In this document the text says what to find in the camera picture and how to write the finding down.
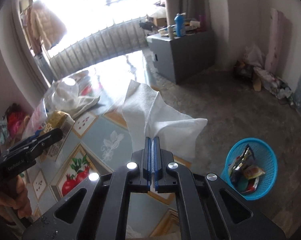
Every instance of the paper towel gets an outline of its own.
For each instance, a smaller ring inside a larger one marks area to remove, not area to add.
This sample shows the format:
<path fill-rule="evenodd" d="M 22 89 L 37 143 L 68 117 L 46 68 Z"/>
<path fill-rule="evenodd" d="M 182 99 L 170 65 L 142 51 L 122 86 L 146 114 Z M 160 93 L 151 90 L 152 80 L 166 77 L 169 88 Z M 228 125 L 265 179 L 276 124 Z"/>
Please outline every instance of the paper towel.
<path fill-rule="evenodd" d="M 145 137 L 159 136 L 161 148 L 179 157 L 195 157 L 195 141 L 207 119 L 193 119 L 165 104 L 159 92 L 131 81 L 122 108 L 132 137 L 132 149 L 145 146 Z"/>

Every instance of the blue plastic basket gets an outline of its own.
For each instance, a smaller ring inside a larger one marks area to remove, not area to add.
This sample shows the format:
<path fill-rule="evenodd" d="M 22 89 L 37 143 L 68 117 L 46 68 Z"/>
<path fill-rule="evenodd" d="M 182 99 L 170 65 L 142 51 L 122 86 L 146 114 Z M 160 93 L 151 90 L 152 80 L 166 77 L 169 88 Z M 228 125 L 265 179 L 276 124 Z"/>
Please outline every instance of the blue plastic basket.
<path fill-rule="evenodd" d="M 230 177 L 228 176 L 228 165 L 230 165 L 237 156 L 243 153 L 247 144 L 249 144 L 254 152 L 257 166 L 261 167 L 266 172 L 265 175 L 260 177 L 257 190 L 252 194 L 243 195 L 246 200 L 257 200 L 264 197 L 271 190 L 277 177 L 276 156 L 267 143 L 256 138 L 247 138 L 236 143 L 227 155 L 221 178 L 234 188 L 230 181 Z"/>

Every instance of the concrete floor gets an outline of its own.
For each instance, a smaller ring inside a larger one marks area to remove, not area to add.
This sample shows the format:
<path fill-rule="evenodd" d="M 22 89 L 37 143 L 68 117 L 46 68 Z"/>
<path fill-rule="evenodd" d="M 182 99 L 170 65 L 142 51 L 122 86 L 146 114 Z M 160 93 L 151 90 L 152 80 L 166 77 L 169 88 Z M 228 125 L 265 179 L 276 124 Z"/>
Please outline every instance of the concrete floor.
<path fill-rule="evenodd" d="M 151 63 L 151 56 L 146 55 Z M 198 174 L 224 168 L 228 151 L 248 137 L 267 142 L 278 159 L 278 176 L 271 192 L 254 205 L 290 237 L 301 224 L 301 118 L 289 105 L 280 105 L 267 90 L 229 72 L 209 69 L 175 85 L 152 70 L 164 101 L 208 124 L 196 141 L 192 170 Z"/>

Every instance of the pink cloth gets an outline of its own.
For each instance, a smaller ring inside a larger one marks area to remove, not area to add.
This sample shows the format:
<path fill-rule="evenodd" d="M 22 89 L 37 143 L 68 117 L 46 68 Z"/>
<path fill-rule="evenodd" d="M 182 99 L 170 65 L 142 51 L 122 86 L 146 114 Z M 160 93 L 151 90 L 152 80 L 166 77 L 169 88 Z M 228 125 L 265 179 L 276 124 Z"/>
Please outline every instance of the pink cloth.
<path fill-rule="evenodd" d="M 265 69 L 273 74 L 280 59 L 282 38 L 284 32 L 284 14 L 274 8 L 271 9 L 271 29 L 268 54 L 265 61 Z"/>

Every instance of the human hand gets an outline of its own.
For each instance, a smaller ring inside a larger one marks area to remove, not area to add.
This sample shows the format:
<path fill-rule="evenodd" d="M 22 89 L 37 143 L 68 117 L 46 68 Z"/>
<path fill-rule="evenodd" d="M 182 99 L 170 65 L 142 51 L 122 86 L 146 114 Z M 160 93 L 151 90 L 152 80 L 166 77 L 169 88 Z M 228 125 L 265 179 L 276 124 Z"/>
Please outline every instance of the human hand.
<path fill-rule="evenodd" d="M 4 208 L 5 206 L 18 210 L 17 214 L 19 218 L 29 217 L 32 214 L 30 201 L 27 197 L 28 190 L 25 187 L 23 179 L 19 175 L 17 176 L 16 192 L 18 196 L 16 199 L 13 199 L 0 191 L 0 215 L 9 222 L 12 222 L 12 219 L 7 214 Z"/>

